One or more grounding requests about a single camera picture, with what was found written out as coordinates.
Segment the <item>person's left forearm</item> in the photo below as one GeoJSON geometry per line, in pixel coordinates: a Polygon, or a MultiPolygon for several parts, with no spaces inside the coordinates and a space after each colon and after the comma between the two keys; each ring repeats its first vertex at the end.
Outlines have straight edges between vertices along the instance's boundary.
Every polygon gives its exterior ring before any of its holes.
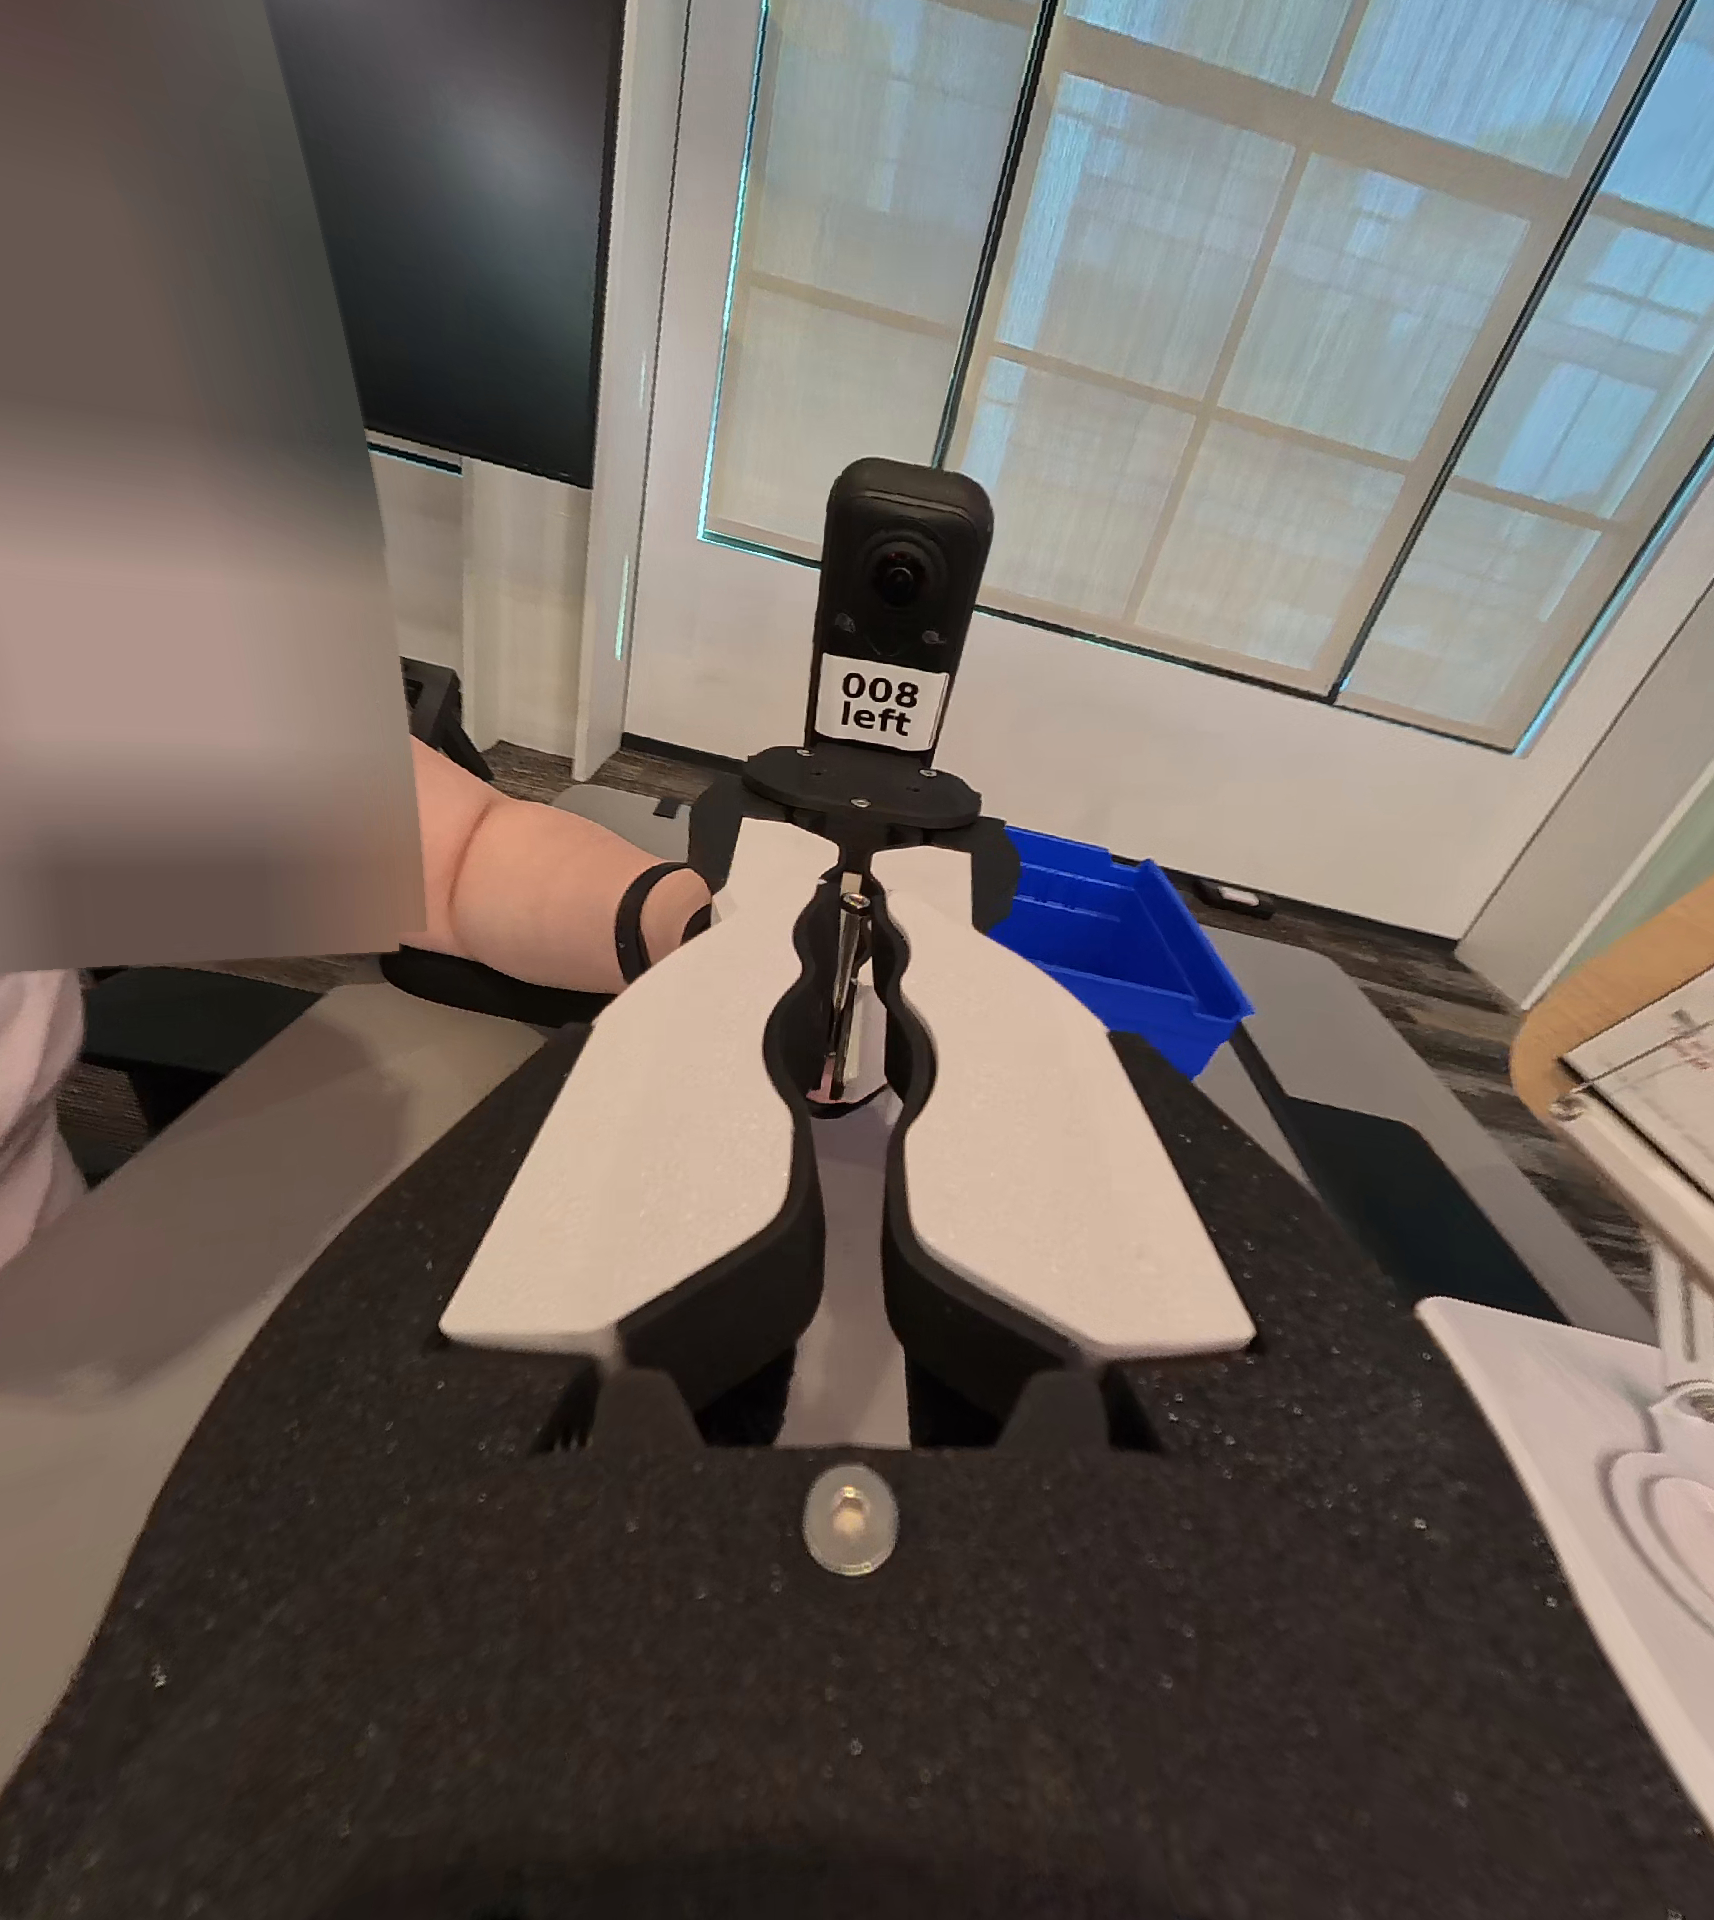
{"type": "Polygon", "coordinates": [[[576,814],[509,798],[418,738],[409,748],[426,923],[404,945],[535,988],[617,992],[619,906],[652,858],[576,814]]]}

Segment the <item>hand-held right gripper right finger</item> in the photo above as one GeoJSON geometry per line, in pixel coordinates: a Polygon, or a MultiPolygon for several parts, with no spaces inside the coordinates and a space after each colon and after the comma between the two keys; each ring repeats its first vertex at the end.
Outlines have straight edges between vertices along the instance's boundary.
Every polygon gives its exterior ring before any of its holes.
{"type": "Polygon", "coordinates": [[[869,892],[885,1078],[879,1280],[908,1443],[993,1447],[1035,1381],[1241,1359],[1253,1310],[1174,1154],[1187,1085],[981,928],[898,946],[869,892]]]}

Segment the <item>large paned window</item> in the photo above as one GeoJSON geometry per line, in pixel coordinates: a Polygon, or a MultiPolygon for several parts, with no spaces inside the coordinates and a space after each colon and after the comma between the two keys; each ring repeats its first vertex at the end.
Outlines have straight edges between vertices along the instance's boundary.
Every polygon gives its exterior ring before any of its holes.
{"type": "Polygon", "coordinates": [[[1714,463],[1714,2],[761,4],[701,536],[1524,753],[1714,463]]]}

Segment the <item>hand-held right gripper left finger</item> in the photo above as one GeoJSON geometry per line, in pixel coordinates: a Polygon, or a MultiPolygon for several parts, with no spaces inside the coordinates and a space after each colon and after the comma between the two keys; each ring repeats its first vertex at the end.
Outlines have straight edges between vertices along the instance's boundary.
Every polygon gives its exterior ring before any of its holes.
{"type": "Polygon", "coordinates": [[[826,1293],[824,906],[824,879],[728,880],[719,928],[544,1048],[556,1092],[444,1343],[663,1377],[705,1443],[780,1445],[826,1293]]]}

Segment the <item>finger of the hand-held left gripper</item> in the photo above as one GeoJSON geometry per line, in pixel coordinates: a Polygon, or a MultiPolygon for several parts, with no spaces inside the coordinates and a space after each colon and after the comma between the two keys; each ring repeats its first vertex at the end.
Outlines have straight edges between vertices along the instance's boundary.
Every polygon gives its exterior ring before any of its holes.
{"type": "Polygon", "coordinates": [[[933,935],[937,943],[971,938],[973,924],[971,860],[951,847],[888,847],[871,858],[891,938],[914,948],[933,935]]]}
{"type": "Polygon", "coordinates": [[[787,823],[739,823],[728,872],[710,887],[711,931],[725,948],[794,948],[796,924],[824,876],[840,871],[834,840],[787,823]]]}

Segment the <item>white board stand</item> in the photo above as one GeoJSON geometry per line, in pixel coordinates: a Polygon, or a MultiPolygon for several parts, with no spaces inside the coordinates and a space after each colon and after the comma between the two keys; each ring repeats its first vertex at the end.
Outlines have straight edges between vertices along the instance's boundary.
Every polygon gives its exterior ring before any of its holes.
{"type": "Polygon", "coordinates": [[[1714,1297],[1652,1248],[1654,1347],[1429,1298],[1614,1676],[1714,1836],[1714,1297]]]}

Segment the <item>black monitor screen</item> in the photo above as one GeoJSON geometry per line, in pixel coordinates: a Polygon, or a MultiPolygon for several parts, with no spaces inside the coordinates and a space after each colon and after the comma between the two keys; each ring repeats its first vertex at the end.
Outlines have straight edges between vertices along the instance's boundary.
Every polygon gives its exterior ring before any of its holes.
{"type": "Polygon", "coordinates": [[[621,2],[270,2],[363,426],[588,488],[621,2]]]}

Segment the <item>steel bolt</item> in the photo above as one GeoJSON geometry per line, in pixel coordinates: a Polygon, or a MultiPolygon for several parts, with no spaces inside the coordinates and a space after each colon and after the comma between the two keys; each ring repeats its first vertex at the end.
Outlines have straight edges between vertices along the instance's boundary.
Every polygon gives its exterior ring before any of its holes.
{"type": "MultiPolygon", "coordinates": [[[[843,876],[840,888],[862,887],[851,876],[843,876]]],[[[845,918],[840,913],[836,940],[836,970],[831,977],[830,1032],[824,1058],[824,1083],[819,1097],[828,1105],[842,1105],[850,1083],[851,1041],[856,1028],[856,1006],[859,1001],[859,974],[869,953],[869,916],[864,920],[845,918]]]]}

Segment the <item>blue plastic bin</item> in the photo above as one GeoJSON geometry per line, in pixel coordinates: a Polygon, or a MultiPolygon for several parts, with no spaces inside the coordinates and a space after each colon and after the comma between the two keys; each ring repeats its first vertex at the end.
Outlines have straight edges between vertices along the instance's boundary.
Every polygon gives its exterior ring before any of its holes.
{"type": "Polygon", "coordinates": [[[989,937],[1052,977],[1110,1032],[1146,1041],[1193,1083],[1251,1002],[1156,863],[1008,828],[1017,880],[989,937]]]}

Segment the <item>person's left hand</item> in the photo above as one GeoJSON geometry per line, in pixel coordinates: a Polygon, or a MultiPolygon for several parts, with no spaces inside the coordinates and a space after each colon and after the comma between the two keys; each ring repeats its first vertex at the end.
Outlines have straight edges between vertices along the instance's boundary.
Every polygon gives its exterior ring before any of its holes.
{"type": "Polygon", "coordinates": [[[699,875],[677,868],[659,876],[643,896],[638,935],[646,966],[662,964],[690,938],[690,928],[710,924],[711,892],[699,875]]]}

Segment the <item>black wrist rest pad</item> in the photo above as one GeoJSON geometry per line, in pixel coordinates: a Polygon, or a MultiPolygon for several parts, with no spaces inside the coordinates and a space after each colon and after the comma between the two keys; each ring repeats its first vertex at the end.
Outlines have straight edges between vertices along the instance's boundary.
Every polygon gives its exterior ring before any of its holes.
{"type": "Polygon", "coordinates": [[[540,986],[464,957],[409,945],[380,953],[375,966],[391,988],[407,996],[544,1032],[589,1024],[614,998],[607,992],[540,986]]]}

